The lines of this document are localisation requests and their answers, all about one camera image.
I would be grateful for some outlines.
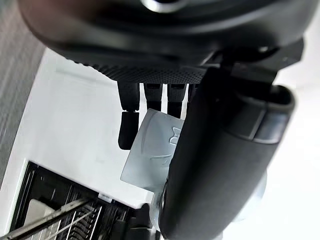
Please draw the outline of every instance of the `embossed logo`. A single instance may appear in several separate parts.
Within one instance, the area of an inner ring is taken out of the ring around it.
[[[173,126],[172,131],[173,131],[173,136],[170,137],[169,144],[177,146],[178,139],[179,139],[180,133],[181,133],[181,129]]]

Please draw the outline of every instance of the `textured black surface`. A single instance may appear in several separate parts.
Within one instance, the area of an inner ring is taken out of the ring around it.
[[[118,82],[146,84],[199,84],[206,70],[201,68],[161,68],[85,64]]]

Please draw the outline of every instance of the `black plastic housing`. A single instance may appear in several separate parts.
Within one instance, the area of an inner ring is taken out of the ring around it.
[[[245,205],[277,149],[294,109],[293,95],[282,86],[244,89],[239,81],[209,69],[189,106],[160,214],[166,239],[218,236]]]

